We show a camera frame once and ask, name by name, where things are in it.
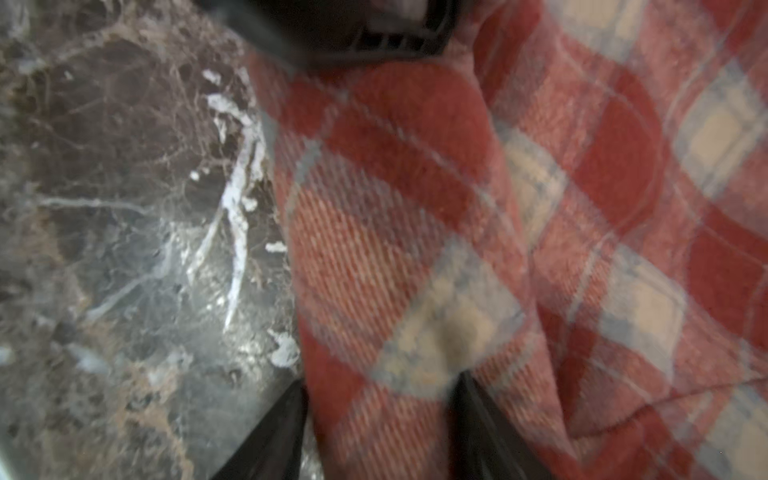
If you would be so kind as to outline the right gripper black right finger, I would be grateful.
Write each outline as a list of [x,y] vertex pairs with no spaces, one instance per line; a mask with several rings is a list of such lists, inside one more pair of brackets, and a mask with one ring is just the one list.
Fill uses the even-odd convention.
[[470,372],[458,376],[450,405],[457,479],[552,477],[552,472]]

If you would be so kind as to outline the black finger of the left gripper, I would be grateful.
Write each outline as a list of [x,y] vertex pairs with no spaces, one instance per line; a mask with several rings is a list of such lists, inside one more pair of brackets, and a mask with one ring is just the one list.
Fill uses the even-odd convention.
[[256,50],[302,70],[440,55],[461,1],[418,1],[413,13],[370,1],[196,1]]

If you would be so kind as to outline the red plaid skirt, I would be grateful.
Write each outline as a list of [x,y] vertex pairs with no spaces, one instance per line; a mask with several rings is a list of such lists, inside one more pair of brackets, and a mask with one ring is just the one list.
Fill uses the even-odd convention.
[[563,479],[767,475],[767,5],[479,1],[248,70],[330,479],[449,479],[470,370]]

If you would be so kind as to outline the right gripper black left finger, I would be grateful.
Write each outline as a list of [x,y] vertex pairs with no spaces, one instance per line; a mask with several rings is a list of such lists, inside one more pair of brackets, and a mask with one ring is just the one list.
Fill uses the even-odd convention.
[[308,395],[295,380],[276,400],[213,480],[297,480]]

